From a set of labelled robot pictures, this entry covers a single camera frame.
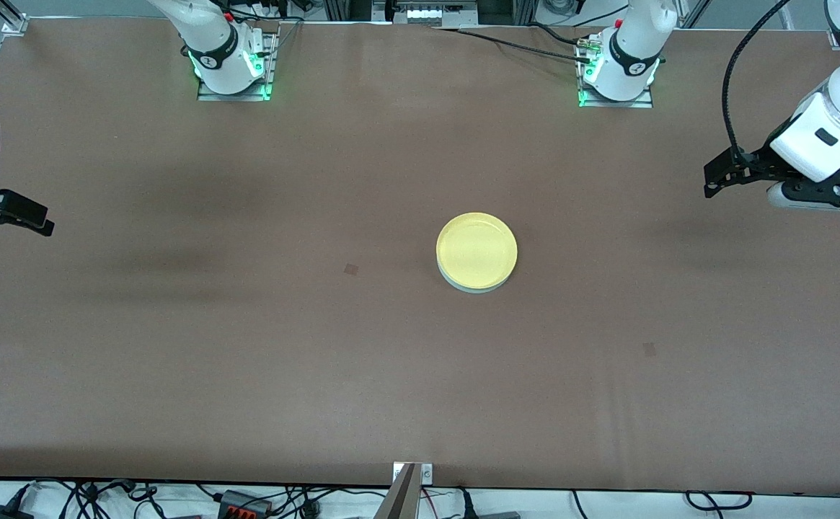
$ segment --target table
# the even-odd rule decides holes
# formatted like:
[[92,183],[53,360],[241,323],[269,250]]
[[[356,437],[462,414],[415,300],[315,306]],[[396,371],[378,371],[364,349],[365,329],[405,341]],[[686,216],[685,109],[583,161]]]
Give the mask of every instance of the table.
[[[615,110],[568,62],[308,25],[272,101],[218,103],[165,20],[33,20],[0,187],[57,228],[0,227],[0,475],[840,492],[840,216],[702,196],[741,36],[673,34]],[[838,63],[758,36],[740,143]],[[484,296],[434,257],[473,210],[519,243]]]

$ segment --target cable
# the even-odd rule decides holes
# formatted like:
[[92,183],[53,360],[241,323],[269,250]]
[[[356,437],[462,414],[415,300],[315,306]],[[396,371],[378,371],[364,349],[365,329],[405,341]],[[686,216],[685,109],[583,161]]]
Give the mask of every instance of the cable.
[[195,486],[198,487],[199,490],[202,490],[202,493],[205,494],[206,496],[209,496],[209,498],[215,499],[215,494],[213,494],[212,492],[209,492],[208,490],[205,490],[205,487],[203,487],[201,484],[195,483]]
[[426,502],[428,502],[428,503],[429,503],[429,508],[430,508],[430,510],[432,510],[432,511],[433,511],[433,517],[434,517],[435,519],[439,519],[439,514],[436,512],[436,506],[435,506],[435,505],[433,505],[433,498],[432,498],[432,497],[430,497],[429,492],[427,492],[427,490],[426,490],[426,489],[420,489],[420,490],[422,490],[422,491],[423,491],[423,496],[426,498]]
[[[699,505],[699,503],[694,502],[692,500],[692,494],[701,494],[702,496],[705,497],[705,499],[707,499],[707,501],[709,503],[711,503],[711,506]],[[735,512],[736,510],[745,509],[746,507],[753,504],[753,494],[742,494],[742,495],[746,496],[746,500],[745,500],[745,502],[742,502],[739,505],[718,505],[716,500],[714,500],[714,498],[711,497],[710,493],[700,492],[700,490],[687,490],[684,493],[684,496],[686,496],[686,501],[689,503],[689,506],[691,506],[692,508],[694,508],[696,510],[700,510],[700,512],[704,512],[704,513],[716,512],[717,513],[717,519],[724,519],[724,512]]]
[[581,21],[579,23],[575,23],[574,25],[571,25],[571,27],[583,27],[585,24],[592,23],[592,22],[594,22],[598,19],[604,19],[604,17],[610,17],[612,14],[620,13],[620,12],[624,11],[625,9],[628,9],[628,6],[621,6],[618,9],[615,9],[614,11],[609,11],[606,14],[600,14],[600,16],[591,17],[591,19],[588,19],[586,21]]
[[[337,492],[337,490],[336,489],[327,490],[327,492],[324,492],[323,494],[320,494],[317,497],[304,500],[304,503],[301,503],[301,506],[303,507],[304,505],[308,505],[308,503],[318,502],[318,500],[323,499],[325,496],[330,495],[333,492]],[[287,517],[291,517],[292,515],[295,515],[296,513],[298,513],[298,509],[300,509],[300,508],[301,507],[295,508],[291,512],[285,512],[283,515],[279,515],[277,519],[286,519]]]
[[64,519],[67,517],[67,507],[70,506],[71,501],[74,500],[74,495],[76,495],[76,487],[71,489],[71,493],[67,496],[67,501],[64,502],[63,508],[61,508],[61,513],[58,515],[58,519]]
[[371,494],[373,496],[378,496],[380,498],[386,498],[387,494],[383,494],[380,492],[375,492],[374,490],[347,490],[347,489],[338,489],[340,492],[344,494],[353,494],[353,495],[360,495],[360,494]]
[[[592,23],[592,22],[594,22],[598,19],[604,19],[604,17],[610,17],[612,14],[618,13],[620,11],[624,11],[625,9],[628,9],[628,6],[621,6],[618,9],[615,9],[614,11],[610,11],[606,14],[600,14],[600,16],[591,17],[591,19],[575,23],[574,25],[571,25],[571,27],[583,27],[585,24]],[[567,22],[569,19],[572,19],[572,17],[575,17],[575,16],[577,16],[577,15],[576,14],[571,14],[569,17],[566,17],[565,19],[562,19],[561,21],[555,21],[555,23],[549,24],[549,26],[550,27],[557,27],[558,25],[561,25],[562,23]]]
[[167,516],[165,515],[165,513],[163,513],[163,507],[156,503],[153,494],[147,496],[147,502],[150,503],[150,506],[152,506],[154,512],[156,512],[156,514],[160,516],[160,519],[167,519]]
[[554,32],[554,30],[551,27],[548,27],[544,23],[538,21],[533,21],[532,23],[529,23],[529,27],[538,27],[539,29],[542,29],[545,32],[547,32],[549,36],[551,36],[555,40],[558,40],[558,42],[567,43],[568,45],[575,45],[579,41],[579,38],[577,40],[568,40],[564,36],[561,36],[557,32]]
[[506,40],[499,40],[497,38],[493,38],[491,36],[485,36],[483,34],[479,34],[479,33],[476,33],[476,32],[464,32],[463,30],[460,30],[460,29],[450,30],[450,32],[456,32],[456,33],[459,33],[459,34],[466,34],[468,36],[473,36],[475,38],[480,38],[482,40],[488,40],[488,42],[499,43],[501,45],[507,45],[509,47],[515,47],[516,49],[527,50],[530,53],[537,53],[537,55],[559,57],[561,59],[569,59],[570,61],[575,61],[575,62],[578,62],[578,63],[590,63],[590,60],[588,60],[585,57],[562,55],[561,53],[553,53],[550,50],[542,50],[542,49],[536,49],[534,47],[526,47],[525,45],[521,45],[519,43],[506,42]]
[[[272,499],[272,498],[278,498],[278,496],[281,496],[281,495],[288,496],[288,488],[287,488],[287,487],[286,487],[286,489],[285,489],[285,490],[283,490],[283,492],[279,492],[279,493],[275,493],[275,494],[270,494],[270,495],[268,495],[268,496],[261,496],[261,497],[258,497],[258,498],[254,498],[254,499],[248,500],[248,502],[245,502],[243,505],[238,506],[238,507],[235,509],[235,511],[234,511],[234,512],[232,512],[232,513],[227,513],[227,514],[226,514],[226,515],[225,515],[222,519],[232,519],[233,517],[236,517],[236,515],[238,515],[239,510],[241,510],[242,508],[246,508],[246,507],[247,507],[247,506],[249,506],[249,505],[252,505],[252,503],[255,503],[255,502],[262,502],[262,500],[270,500],[270,499]],[[300,496],[301,496],[301,494],[299,494],[298,496],[295,496],[295,498],[294,498],[294,499],[298,499]],[[289,503],[289,502],[290,502],[290,500],[286,500],[284,505],[282,505],[282,506],[281,506],[281,507],[279,507],[278,509],[271,510],[272,515],[275,515],[276,513],[281,513],[281,510],[285,510],[285,509],[288,507],[288,503]]]
[[577,490],[570,490],[570,491],[572,493],[574,493],[574,503],[577,505],[577,512],[580,513],[580,516],[583,519],[590,519],[590,518],[587,517],[587,513],[583,512],[583,505],[580,504],[580,496],[578,496]]
[[295,21],[295,23],[291,26],[291,29],[288,30],[288,34],[286,34],[285,36],[282,36],[282,38],[278,40],[278,45],[275,46],[275,49],[276,50],[281,49],[282,45],[285,44],[285,40],[290,39],[291,36],[294,35],[295,30],[297,30],[298,26],[301,25],[302,23],[304,23],[304,19],[299,19],[299,20]]
[[733,155],[734,160],[739,161],[740,164],[745,165],[745,167],[750,167],[749,161],[746,158],[743,158],[743,155],[740,155],[740,146],[737,145],[737,135],[733,132],[733,123],[730,122],[730,106],[729,106],[729,94],[730,94],[730,77],[733,75],[733,68],[737,65],[737,59],[740,57],[740,53],[743,52],[743,49],[746,48],[747,43],[750,43],[750,40],[753,39],[753,36],[756,36],[756,33],[759,32],[760,29],[766,22],[768,22],[772,17],[775,16],[779,10],[782,10],[782,7],[785,7],[785,4],[788,4],[791,0],[779,0],[769,10],[766,14],[763,14],[763,17],[757,21],[757,23],[753,26],[753,29],[750,29],[750,32],[746,33],[746,36],[743,36],[743,39],[740,40],[740,43],[737,44],[737,48],[733,50],[733,55],[730,56],[730,61],[727,62],[727,69],[724,71],[724,82],[722,83],[722,89],[720,90],[720,109],[722,110],[722,114],[724,115],[724,128],[727,131],[727,138],[730,139],[730,154]]
[[461,490],[461,495],[465,498],[465,519],[478,519],[477,512],[474,510],[474,502],[472,496],[465,489]]
[[261,17],[255,13],[245,13],[244,11],[238,11],[237,9],[231,9],[228,7],[228,12],[234,17],[234,19],[238,19],[239,21],[246,21],[248,19],[254,19],[257,21],[279,21],[284,19],[294,19],[298,21],[304,21],[302,17]]

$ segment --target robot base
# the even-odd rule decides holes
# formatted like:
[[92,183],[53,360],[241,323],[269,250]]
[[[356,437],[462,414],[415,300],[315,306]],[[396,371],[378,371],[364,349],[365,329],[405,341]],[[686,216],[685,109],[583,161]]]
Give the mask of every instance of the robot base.
[[587,76],[598,73],[602,63],[602,42],[600,34],[591,34],[583,43],[578,44],[575,56],[590,59],[590,63],[577,63],[577,91],[579,106],[606,106],[613,108],[653,108],[653,96],[650,85],[641,92],[640,96],[631,101],[614,101],[596,92],[590,83],[585,81]]
[[209,89],[199,79],[198,101],[269,101],[272,98],[272,83],[275,81],[275,59],[278,58],[278,33],[262,32],[261,29],[253,29],[254,55],[249,57],[249,68],[251,72],[259,73],[262,76],[255,79],[246,89],[233,94],[219,94]]

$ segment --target white robot link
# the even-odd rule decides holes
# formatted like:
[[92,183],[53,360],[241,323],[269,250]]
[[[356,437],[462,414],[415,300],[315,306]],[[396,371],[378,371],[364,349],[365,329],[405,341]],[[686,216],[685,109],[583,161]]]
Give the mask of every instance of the white robot link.
[[653,82],[663,44],[676,29],[676,0],[630,0],[621,23],[591,37],[601,44],[583,81],[613,101],[631,101]]
[[[824,4],[840,48],[840,0]],[[726,93],[722,101],[726,107]],[[840,210],[840,66],[752,154],[736,145],[726,110],[724,115],[730,148],[705,167],[706,198],[734,184],[769,180],[777,182],[768,191],[777,207]]]
[[264,76],[261,29],[228,21],[209,0],[147,1],[176,26],[195,72],[212,92],[242,92]]

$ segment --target white floor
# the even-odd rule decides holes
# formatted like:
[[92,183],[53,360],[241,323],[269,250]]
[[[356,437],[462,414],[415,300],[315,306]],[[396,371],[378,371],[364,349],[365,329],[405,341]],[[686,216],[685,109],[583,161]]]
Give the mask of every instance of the white floor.
[[[0,481],[0,505],[23,486],[25,481]],[[169,519],[183,516],[202,516],[214,519],[218,515],[218,503],[213,502],[201,490],[193,485],[152,483],[159,489],[155,500],[162,507]],[[206,485],[209,492],[238,490],[252,496],[262,496],[283,492],[283,487],[243,487],[226,485]],[[443,493],[433,497],[436,515],[445,519],[452,515],[462,515],[464,502],[460,492],[455,489],[434,489],[430,493]],[[522,519],[580,519],[575,509],[572,493],[567,490],[512,490],[512,489],[471,489],[478,515],[486,513],[516,512]],[[59,516],[61,507],[69,496],[69,490],[56,483],[37,483],[30,487],[21,510],[31,513],[36,519]],[[715,513],[703,513],[687,505],[681,493],[669,492],[579,492],[580,501],[588,519],[692,519],[711,517]],[[743,500],[737,496],[714,496],[723,505],[735,505]],[[354,519],[374,516],[382,498],[374,495],[350,495],[342,492],[333,493],[320,502],[320,519]],[[696,496],[696,502],[705,503],[704,498]],[[273,500],[274,506],[281,506],[284,499]],[[136,504],[129,500],[122,490],[111,490],[103,494],[100,504],[112,519],[133,517]],[[419,506],[417,519],[434,519],[428,503],[423,500]],[[76,505],[67,510],[68,519],[76,519]],[[725,519],[840,519],[840,498],[818,498],[802,496],[755,496],[753,503],[745,510],[725,512]],[[154,510],[143,505],[137,519],[159,519]]]

